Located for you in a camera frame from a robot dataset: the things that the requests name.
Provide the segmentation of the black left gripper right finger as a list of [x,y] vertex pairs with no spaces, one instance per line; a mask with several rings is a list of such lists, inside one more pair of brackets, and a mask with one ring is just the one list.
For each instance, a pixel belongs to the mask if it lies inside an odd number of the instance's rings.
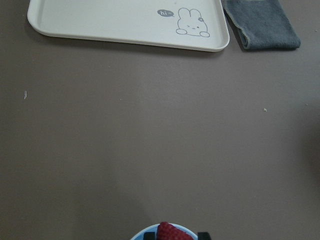
[[198,232],[197,233],[197,239],[198,240],[211,240],[211,235],[209,232]]

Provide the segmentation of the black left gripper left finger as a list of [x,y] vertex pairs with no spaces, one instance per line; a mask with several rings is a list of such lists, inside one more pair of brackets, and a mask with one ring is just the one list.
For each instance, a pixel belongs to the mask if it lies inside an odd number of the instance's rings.
[[145,232],[144,233],[144,240],[156,240],[156,233],[155,232]]

